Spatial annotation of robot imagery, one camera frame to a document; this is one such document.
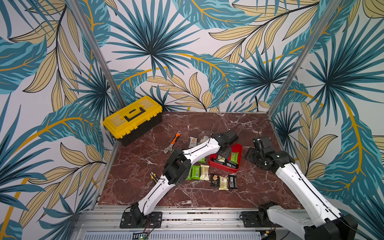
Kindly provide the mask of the red storage box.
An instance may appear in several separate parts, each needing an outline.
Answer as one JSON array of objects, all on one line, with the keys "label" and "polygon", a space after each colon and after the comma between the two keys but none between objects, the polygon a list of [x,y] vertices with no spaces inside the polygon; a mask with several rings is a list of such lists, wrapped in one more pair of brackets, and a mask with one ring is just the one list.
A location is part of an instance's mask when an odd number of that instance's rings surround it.
[{"label": "red storage box", "polygon": [[231,159],[231,154],[229,156],[229,159],[225,159],[222,156],[219,156],[218,154],[212,154],[209,157],[209,165],[211,167],[214,167],[216,169],[220,169],[232,174],[235,174],[238,172],[241,166],[242,162],[242,151],[243,151],[243,146],[240,144],[235,144],[233,147],[231,147],[232,152],[239,153],[239,164],[234,164],[230,161]]}]

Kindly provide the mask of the cream cookie packet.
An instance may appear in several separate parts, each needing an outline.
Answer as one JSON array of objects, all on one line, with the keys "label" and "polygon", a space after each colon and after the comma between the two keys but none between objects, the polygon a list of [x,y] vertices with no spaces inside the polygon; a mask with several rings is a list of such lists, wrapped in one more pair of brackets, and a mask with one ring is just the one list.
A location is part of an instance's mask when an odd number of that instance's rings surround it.
[{"label": "cream cookie packet", "polygon": [[222,191],[228,191],[229,190],[229,187],[228,187],[228,177],[220,176],[219,190],[222,190]]},{"label": "cream cookie packet", "polygon": [[201,181],[209,181],[210,180],[209,167],[210,166],[207,166],[207,165],[201,165],[201,176],[200,176]]}]

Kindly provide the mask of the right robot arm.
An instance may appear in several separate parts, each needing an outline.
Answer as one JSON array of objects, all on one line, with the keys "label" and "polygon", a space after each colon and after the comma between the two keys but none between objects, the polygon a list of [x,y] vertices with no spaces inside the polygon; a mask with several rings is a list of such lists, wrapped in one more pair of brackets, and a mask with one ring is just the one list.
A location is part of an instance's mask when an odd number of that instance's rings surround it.
[{"label": "right robot arm", "polygon": [[358,223],[344,215],[313,186],[285,151],[276,151],[269,137],[253,139],[246,160],[274,173],[291,190],[309,215],[306,220],[272,202],[261,205],[257,213],[260,224],[284,227],[303,240],[353,240]]}]

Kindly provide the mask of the white plastic pipe elbow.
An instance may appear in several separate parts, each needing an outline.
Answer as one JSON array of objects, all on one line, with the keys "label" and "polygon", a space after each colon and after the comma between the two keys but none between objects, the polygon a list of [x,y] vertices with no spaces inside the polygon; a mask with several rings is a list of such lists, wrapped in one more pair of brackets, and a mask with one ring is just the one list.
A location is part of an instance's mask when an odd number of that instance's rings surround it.
[{"label": "white plastic pipe elbow", "polygon": [[207,141],[209,138],[210,137],[208,137],[208,136],[204,136],[203,139],[200,141],[200,143],[203,143],[203,142]]}]

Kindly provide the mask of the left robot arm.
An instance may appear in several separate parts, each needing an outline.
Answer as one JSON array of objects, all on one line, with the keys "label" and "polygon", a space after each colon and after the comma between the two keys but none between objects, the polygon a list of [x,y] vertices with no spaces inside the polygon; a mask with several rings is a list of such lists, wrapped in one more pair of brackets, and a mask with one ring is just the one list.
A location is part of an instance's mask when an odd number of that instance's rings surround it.
[{"label": "left robot arm", "polygon": [[155,186],[143,199],[132,204],[130,214],[134,223],[138,227],[144,227],[149,220],[148,215],[153,212],[166,193],[186,180],[192,165],[204,157],[226,150],[238,139],[238,135],[233,130],[229,130],[226,133],[213,134],[208,140],[193,148],[174,150]]}]

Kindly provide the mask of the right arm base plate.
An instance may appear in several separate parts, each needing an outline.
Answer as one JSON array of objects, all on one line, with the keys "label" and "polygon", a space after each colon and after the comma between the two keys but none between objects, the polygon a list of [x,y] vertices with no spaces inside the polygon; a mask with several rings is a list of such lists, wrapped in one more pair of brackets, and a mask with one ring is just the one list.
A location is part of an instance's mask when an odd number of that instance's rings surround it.
[{"label": "right arm base plate", "polygon": [[244,211],[240,214],[240,219],[243,221],[245,228],[279,228],[269,220],[267,213],[263,211]]}]

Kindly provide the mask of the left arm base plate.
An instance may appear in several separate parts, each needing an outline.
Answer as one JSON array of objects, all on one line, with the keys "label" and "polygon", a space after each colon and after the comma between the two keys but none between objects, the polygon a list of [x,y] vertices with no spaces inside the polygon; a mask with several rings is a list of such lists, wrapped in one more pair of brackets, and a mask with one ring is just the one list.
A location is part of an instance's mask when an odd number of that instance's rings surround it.
[{"label": "left arm base plate", "polygon": [[162,220],[162,212],[152,212],[147,216],[139,216],[136,219],[131,212],[124,212],[120,222],[120,229],[160,228]]}]

